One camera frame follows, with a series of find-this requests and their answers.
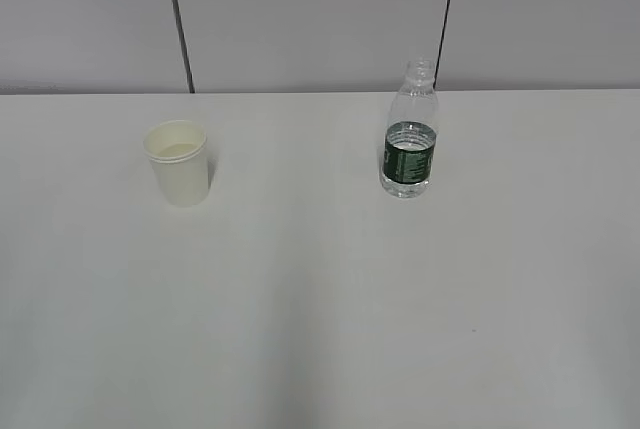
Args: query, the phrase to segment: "bottle label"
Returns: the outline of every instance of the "bottle label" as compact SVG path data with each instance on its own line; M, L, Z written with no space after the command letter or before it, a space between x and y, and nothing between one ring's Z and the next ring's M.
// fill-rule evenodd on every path
M387 139L384 147L382 172L398 184L418 184L431 173L435 144L426 149L407 150L394 146Z

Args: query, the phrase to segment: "table surface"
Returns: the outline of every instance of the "table surface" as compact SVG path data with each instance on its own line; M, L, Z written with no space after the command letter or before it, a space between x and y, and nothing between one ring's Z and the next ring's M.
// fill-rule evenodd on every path
M637 428L640 91L442 93L414 200L392 97L0 97L0 427Z

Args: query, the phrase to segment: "water bottle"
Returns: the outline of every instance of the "water bottle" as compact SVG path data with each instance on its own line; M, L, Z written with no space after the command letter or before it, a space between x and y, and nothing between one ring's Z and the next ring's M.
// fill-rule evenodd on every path
M438 133L434 76L433 61L410 62L404 84L391 104L380 180L396 197L419 196L429 184Z

